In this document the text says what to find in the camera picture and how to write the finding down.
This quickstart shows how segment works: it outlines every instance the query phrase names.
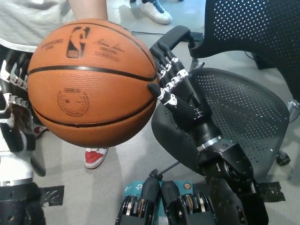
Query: white t-shirt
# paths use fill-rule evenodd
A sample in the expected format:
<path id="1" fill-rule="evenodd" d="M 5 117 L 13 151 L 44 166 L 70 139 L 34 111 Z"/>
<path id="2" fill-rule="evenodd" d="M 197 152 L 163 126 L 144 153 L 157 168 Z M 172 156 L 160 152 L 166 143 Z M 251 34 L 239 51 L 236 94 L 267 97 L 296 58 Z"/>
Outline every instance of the white t-shirt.
<path id="1" fill-rule="evenodd" d="M 34 52 L 50 32 L 74 19 L 68 0 L 1 0 L 0 45 Z"/>

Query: white sneaker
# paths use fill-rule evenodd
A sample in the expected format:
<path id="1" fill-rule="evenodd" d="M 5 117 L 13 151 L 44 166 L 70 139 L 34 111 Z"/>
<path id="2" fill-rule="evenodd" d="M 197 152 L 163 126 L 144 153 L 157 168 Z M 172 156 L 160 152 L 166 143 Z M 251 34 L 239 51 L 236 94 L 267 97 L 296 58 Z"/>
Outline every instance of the white sneaker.
<path id="1" fill-rule="evenodd" d="M 141 11 L 157 23 L 169 24 L 172 22 L 171 15 L 162 8 L 158 0 L 142 4 Z"/>
<path id="2" fill-rule="evenodd" d="M 96 169 L 103 163 L 108 149 L 86 149 L 85 150 L 85 163 L 87 169 Z"/>

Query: chair caster wheel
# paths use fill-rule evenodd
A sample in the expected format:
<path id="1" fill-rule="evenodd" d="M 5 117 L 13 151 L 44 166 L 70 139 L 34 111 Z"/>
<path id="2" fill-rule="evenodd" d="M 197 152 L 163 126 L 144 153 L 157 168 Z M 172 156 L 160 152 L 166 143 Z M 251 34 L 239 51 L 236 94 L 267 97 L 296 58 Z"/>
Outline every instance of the chair caster wheel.
<path id="1" fill-rule="evenodd" d="M 279 166 L 288 165 L 290 161 L 291 161 L 290 157 L 283 151 L 280 151 L 276 156 L 276 163 Z"/>
<path id="2" fill-rule="evenodd" d="M 163 175 L 159 172 L 158 169 L 154 169 L 150 174 L 149 177 L 153 177 L 156 178 L 158 180 L 162 180 L 163 179 Z"/>

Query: teal box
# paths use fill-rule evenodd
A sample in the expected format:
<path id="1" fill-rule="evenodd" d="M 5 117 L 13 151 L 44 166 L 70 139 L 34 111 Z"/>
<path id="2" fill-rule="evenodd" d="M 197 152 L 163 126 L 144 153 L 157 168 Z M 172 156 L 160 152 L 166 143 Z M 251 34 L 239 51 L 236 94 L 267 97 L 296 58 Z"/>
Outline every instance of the teal box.
<path id="1" fill-rule="evenodd" d="M 193 183 L 191 181 L 174 181 L 177 185 L 179 192 L 181 195 L 190 194 L 193 192 Z M 144 181 L 132 181 L 125 187 L 124 197 L 127 195 L 133 196 L 141 196 L 141 191 L 143 187 Z M 166 214 L 164 211 L 163 203 L 161 199 L 159 200 L 158 213 L 154 220 L 155 225 L 167 225 L 168 221 L 166 218 Z"/>

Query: orange basketball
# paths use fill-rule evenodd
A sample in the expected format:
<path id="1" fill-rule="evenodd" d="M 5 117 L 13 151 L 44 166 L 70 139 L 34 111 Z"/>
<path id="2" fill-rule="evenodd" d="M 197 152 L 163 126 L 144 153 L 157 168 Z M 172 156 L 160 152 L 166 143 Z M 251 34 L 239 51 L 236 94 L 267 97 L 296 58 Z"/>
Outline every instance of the orange basketball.
<path id="1" fill-rule="evenodd" d="M 157 82 L 146 45 L 119 25 L 86 19 L 48 35 L 28 69 L 28 93 L 41 122 L 59 138 L 86 148 L 111 147 L 149 121 Z"/>

